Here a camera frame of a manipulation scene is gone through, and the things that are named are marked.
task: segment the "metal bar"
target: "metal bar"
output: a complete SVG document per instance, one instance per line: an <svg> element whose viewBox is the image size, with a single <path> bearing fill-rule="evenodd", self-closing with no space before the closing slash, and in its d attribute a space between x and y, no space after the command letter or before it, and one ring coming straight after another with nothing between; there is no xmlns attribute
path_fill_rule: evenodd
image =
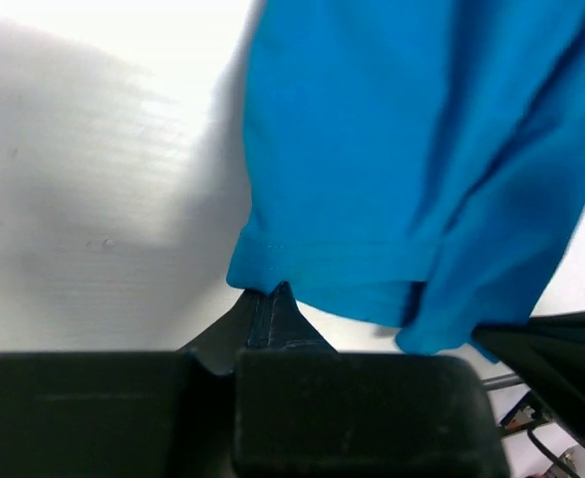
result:
<svg viewBox="0 0 585 478"><path fill-rule="evenodd" d="M488 378L482 381L482 386L487 391L502 390L503 388L509 388L524 383L515 373L509 373L507 375L495 376L494 378Z"/></svg>

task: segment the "dark blue fabric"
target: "dark blue fabric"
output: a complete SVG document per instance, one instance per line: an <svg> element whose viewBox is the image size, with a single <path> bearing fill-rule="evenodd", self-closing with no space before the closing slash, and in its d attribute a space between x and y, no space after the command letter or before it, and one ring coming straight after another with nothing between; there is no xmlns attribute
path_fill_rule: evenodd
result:
<svg viewBox="0 0 585 478"><path fill-rule="evenodd" d="M585 204L585 0L270 1L244 119L228 283L458 347L527 321Z"/></svg>

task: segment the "white wall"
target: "white wall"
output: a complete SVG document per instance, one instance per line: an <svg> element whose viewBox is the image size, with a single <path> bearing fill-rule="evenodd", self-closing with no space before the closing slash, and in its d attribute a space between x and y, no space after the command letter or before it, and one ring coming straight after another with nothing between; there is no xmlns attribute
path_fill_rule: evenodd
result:
<svg viewBox="0 0 585 478"><path fill-rule="evenodd" d="M255 2L22 3L0 0L0 351L178 348L238 295L223 279L249 208L241 59ZM538 305L580 309L585 219ZM340 350L396 349L393 331L303 310ZM533 467L520 453L517 468Z"/></svg>

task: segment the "blue fabric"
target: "blue fabric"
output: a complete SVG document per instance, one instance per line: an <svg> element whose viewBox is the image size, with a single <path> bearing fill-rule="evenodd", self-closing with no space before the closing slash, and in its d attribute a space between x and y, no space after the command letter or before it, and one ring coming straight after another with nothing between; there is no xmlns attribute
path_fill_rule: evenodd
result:
<svg viewBox="0 0 585 478"><path fill-rule="evenodd" d="M244 141L231 286L410 353L523 324L585 204L585 0L270 1Z"/></svg>

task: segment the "wire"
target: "wire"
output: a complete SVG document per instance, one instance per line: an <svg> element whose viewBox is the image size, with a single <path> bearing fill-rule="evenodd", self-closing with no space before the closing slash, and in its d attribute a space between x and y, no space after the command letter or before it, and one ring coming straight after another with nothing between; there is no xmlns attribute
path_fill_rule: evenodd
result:
<svg viewBox="0 0 585 478"><path fill-rule="evenodd" d="M531 443L533 443L535 447L540 451L540 453L549 458L549 460L551 460L551 463L560 468L560 470L564 472L569 478L580 478L580 475L578 475L575 471L569 468L569 466L566 463L562 462L560 458L555 456L551 452L551 450L549 450L546 446L544 446L544 444L540 440L538 440L538 437L535 436L535 434L533 433L534 429L535 428L533 427L527 429L527 436L529 437L529 440L531 440Z"/></svg>

